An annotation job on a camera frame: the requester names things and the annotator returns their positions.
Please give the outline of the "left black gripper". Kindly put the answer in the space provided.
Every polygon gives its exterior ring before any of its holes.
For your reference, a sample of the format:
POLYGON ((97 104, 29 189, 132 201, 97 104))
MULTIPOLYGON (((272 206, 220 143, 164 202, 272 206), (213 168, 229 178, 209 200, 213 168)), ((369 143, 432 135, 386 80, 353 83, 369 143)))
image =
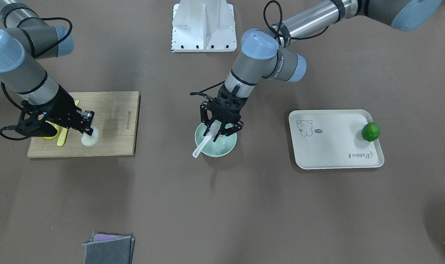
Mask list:
POLYGON ((211 97, 204 93, 218 85, 200 91, 200 96, 207 99, 200 105, 201 122, 205 125, 210 125, 204 132, 204 137, 214 137, 213 142, 216 142, 220 136, 229 137, 243 128, 244 123, 240 121, 240 111, 247 101, 247 98, 236 96, 241 88, 239 84, 235 85, 232 91, 229 91, 225 85, 222 85, 216 97, 211 97), (218 131, 217 121, 215 120, 222 122, 218 131), (233 126, 224 128, 223 126, 226 124, 232 124, 233 126))

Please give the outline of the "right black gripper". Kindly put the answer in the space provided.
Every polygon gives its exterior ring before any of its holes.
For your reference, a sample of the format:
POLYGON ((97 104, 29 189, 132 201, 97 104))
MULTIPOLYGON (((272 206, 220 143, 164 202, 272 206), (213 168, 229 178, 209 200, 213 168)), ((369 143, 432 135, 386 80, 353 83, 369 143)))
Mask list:
POLYGON ((16 132, 26 137, 44 137, 53 127, 52 122, 64 128, 72 128, 80 133, 91 135, 92 121, 95 113, 83 111, 74 103, 73 97, 63 87, 45 104, 33 105, 27 100, 21 102, 23 110, 18 120, 16 132))

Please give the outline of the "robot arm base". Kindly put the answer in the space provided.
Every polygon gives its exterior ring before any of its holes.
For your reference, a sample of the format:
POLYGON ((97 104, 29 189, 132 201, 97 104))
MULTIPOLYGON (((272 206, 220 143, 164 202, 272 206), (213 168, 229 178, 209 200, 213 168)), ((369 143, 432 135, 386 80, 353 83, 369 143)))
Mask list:
POLYGON ((227 1, 181 0, 172 10, 172 52, 237 49, 234 7, 227 1))

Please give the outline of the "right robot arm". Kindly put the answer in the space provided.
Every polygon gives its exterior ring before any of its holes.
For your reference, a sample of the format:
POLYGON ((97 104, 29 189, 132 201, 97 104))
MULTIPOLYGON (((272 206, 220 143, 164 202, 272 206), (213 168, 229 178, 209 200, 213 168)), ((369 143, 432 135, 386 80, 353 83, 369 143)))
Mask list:
POLYGON ((21 98, 16 125, 4 127, 30 137, 52 137, 55 125, 83 134, 84 144, 93 145, 99 132, 93 127, 93 111, 75 105, 73 97, 37 61, 68 55, 74 42, 72 28, 51 26, 19 0, 0 0, 0 80, 2 90, 11 88, 21 98))

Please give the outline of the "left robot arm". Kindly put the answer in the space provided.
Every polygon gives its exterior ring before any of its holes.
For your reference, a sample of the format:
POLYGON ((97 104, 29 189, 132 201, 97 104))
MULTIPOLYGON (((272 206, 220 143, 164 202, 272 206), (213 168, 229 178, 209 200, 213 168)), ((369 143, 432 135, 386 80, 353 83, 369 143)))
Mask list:
POLYGON ((306 60, 288 47, 321 35, 343 19, 368 17, 393 29, 410 31, 422 25, 440 5, 440 0, 323 0, 312 7, 268 25, 249 29, 241 38, 241 51, 215 97, 200 106, 205 140, 216 142, 243 127, 240 111, 261 79, 298 82, 306 73, 306 60))

